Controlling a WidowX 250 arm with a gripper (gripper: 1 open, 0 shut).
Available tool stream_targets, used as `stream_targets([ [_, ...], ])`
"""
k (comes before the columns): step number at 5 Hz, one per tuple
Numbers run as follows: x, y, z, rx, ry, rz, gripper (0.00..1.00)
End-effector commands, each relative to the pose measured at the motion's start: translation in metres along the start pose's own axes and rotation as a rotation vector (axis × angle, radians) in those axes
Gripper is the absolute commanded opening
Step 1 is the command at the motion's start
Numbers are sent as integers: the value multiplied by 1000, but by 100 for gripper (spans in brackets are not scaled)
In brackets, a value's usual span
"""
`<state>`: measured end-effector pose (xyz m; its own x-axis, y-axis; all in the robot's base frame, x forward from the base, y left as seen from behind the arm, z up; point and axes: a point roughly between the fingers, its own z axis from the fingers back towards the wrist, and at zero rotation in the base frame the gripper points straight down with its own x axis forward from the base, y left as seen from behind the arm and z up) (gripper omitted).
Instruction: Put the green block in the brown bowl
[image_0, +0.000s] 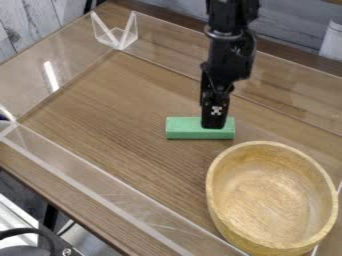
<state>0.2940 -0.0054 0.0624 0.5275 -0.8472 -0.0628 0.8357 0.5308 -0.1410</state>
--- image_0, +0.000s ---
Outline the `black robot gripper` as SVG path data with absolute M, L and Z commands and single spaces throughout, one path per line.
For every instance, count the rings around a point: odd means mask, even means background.
M 259 16 L 259 0 L 206 0 L 210 39 L 209 58 L 202 64 L 202 127 L 222 129 L 226 124 L 234 83 L 251 75 L 257 38 L 250 24 Z

